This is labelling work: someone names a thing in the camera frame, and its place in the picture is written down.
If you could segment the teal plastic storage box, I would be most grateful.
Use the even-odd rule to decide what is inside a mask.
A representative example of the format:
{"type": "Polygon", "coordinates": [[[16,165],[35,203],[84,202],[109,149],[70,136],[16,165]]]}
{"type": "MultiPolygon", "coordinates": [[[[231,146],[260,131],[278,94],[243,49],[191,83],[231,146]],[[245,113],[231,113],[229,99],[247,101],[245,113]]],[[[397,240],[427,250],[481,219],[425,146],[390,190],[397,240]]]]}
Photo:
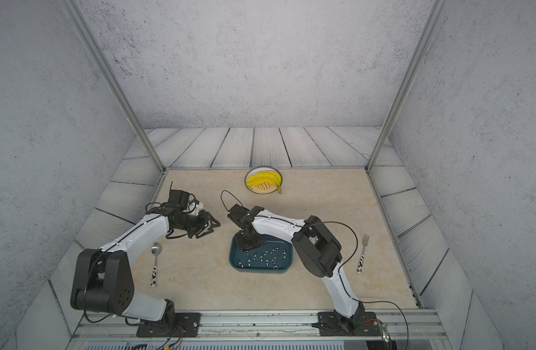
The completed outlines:
{"type": "Polygon", "coordinates": [[[237,244],[237,234],[231,241],[229,264],[239,272],[283,274],[293,264],[293,245],[273,236],[265,236],[265,242],[258,248],[241,250],[237,244]]]}

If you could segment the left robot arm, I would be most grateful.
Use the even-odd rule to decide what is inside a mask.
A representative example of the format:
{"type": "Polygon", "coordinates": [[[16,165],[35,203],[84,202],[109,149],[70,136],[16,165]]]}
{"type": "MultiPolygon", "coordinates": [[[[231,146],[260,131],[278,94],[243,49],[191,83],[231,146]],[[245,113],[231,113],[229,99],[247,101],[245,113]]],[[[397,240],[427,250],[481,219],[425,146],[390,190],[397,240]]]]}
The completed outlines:
{"type": "Polygon", "coordinates": [[[140,319],[174,328],[174,304],[138,291],[132,277],[132,264],[148,252],[152,243],[176,230],[183,236],[202,238],[221,224],[208,211],[187,213],[173,207],[158,206],[139,223],[99,249],[85,249],[77,258],[71,306],[83,312],[100,312],[140,319]]]}

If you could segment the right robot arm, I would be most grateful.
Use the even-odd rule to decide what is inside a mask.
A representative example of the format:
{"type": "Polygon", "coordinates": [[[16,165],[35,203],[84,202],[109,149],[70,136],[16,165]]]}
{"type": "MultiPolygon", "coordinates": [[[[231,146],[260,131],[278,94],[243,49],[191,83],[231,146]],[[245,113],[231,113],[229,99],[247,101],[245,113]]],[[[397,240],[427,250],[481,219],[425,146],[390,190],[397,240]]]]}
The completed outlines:
{"type": "Polygon", "coordinates": [[[291,243],[312,275],[323,280],[333,301],[334,321],[320,321],[314,326],[352,335],[361,326],[365,308],[350,286],[342,262],[342,246],[326,223],[316,216],[307,220],[276,215],[263,207],[247,209],[233,205],[228,218],[240,229],[237,246],[242,251],[259,248],[265,236],[291,243]]]}

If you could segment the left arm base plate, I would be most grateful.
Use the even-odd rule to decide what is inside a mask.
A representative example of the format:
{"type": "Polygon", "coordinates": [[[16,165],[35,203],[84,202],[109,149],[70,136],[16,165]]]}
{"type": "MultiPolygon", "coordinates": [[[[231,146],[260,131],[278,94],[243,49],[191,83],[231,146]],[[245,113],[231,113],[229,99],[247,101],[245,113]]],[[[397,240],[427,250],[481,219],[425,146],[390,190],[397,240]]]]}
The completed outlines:
{"type": "Polygon", "coordinates": [[[142,321],[136,332],[138,338],[196,338],[201,313],[176,313],[161,321],[142,321]]]}

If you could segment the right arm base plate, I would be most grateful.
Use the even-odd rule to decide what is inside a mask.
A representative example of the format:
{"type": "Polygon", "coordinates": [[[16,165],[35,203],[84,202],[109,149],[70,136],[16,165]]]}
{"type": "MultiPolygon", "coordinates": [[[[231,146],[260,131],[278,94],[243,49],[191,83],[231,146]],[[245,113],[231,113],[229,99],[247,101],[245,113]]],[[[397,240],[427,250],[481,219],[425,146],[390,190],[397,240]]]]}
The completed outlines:
{"type": "Polygon", "coordinates": [[[364,336],[379,337],[382,331],[373,312],[365,312],[360,317],[347,319],[336,312],[319,312],[317,322],[312,324],[320,336],[364,336]]]}

